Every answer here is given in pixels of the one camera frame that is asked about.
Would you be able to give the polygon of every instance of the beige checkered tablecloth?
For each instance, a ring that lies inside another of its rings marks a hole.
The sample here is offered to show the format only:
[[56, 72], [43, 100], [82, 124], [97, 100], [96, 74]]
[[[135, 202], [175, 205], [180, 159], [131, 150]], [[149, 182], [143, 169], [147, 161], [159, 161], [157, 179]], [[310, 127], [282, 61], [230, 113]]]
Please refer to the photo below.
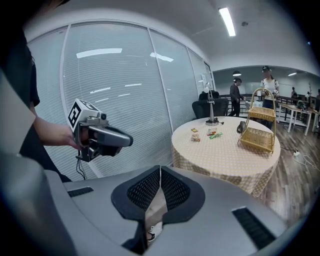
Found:
[[[202, 118], [185, 123], [178, 127], [172, 135], [173, 166], [190, 170], [231, 182], [249, 194], [258, 197], [267, 185], [276, 169], [280, 156], [280, 143], [275, 138], [273, 154], [243, 145], [238, 139], [237, 127], [239, 117], [220, 116], [217, 132], [221, 137], [209, 139], [205, 124], [208, 118]], [[249, 127], [269, 131], [264, 125], [249, 121]], [[194, 134], [191, 129], [197, 129], [200, 142], [191, 141]]]

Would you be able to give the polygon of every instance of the man in dark clothing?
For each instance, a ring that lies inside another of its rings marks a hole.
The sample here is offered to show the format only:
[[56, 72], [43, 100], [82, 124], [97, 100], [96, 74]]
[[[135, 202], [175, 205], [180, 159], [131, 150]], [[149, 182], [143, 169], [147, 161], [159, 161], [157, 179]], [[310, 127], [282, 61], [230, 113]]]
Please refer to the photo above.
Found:
[[245, 100], [245, 97], [242, 97], [239, 92], [238, 86], [241, 85], [242, 81], [239, 77], [236, 77], [233, 85], [230, 86], [230, 96], [231, 96], [231, 105], [233, 111], [229, 114], [229, 117], [233, 117], [234, 115], [238, 118], [240, 115], [240, 99]]
[[[65, 2], [67, 1], [52, 0], [44, 3], [41, 11], [54, 9]], [[40, 103], [40, 99], [37, 91], [36, 65], [22, 28], [17, 28], [15, 32], [14, 36], [4, 42], [4, 55], [0, 59], [0, 68], [16, 94], [36, 116], [24, 139], [20, 154], [37, 161], [45, 170], [58, 173], [62, 182], [70, 182], [67, 176], [58, 171], [44, 145], [72, 146], [77, 150], [81, 148], [75, 143], [69, 126], [49, 123], [37, 116], [35, 106]], [[88, 134], [82, 134], [81, 138], [85, 141]]]

